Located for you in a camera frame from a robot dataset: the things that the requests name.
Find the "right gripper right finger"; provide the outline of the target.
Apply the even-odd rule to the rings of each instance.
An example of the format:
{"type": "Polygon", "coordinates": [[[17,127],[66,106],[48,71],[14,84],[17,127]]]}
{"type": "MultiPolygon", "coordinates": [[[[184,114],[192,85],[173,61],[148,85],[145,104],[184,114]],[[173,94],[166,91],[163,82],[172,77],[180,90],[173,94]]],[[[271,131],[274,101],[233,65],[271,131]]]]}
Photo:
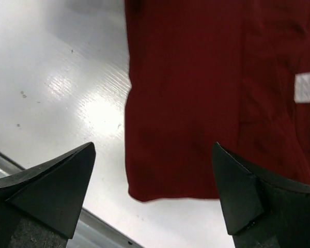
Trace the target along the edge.
{"type": "Polygon", "coordinates": [[[212,146],[212,166],[227,232],[235,247],[310,248],[310,185],[212,146]]]}

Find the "dark red t-shirt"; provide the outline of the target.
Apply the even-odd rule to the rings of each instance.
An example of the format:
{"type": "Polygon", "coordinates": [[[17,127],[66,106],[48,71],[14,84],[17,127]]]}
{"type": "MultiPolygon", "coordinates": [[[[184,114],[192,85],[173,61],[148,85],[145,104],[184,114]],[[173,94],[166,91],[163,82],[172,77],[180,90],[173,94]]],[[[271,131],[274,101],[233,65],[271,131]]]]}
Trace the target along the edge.
{"type": "Polygon", "coordinates": [[[217,198],[218,142],[310,184],[310,1],[125,1],[131,90],[125,108],[128,192],[217,198]]]}

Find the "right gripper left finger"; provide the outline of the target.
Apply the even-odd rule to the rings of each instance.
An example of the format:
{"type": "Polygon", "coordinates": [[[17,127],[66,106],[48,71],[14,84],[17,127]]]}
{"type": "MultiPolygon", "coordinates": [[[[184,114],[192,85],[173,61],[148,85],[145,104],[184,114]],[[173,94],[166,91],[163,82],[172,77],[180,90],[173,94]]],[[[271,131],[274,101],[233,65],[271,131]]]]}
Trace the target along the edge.
{"type": "Polygon", "coordinates": [[[96,158],[88,142],[0,178],[0,247],[66,247],[73,238],[96,158]]]}

